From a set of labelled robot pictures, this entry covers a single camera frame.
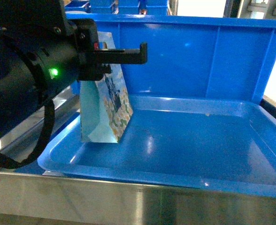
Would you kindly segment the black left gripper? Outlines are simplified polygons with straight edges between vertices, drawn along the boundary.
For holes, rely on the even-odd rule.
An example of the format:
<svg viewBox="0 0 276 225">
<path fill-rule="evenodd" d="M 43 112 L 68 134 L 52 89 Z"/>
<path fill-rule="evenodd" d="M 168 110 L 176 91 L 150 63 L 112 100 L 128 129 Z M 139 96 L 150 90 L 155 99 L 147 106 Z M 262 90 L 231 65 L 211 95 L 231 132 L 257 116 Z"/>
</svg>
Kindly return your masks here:
<svg viewBox="0 0 276 225">
<path fill-rule="evenodd" d="M 147 63 L 147 42 L 135 49 L 100 49 L 96 22 L 93 19 L 72 19 L 80 62 L 78 81 L 100 81 L 111 73 L 109 64 Z"/>
</svg>

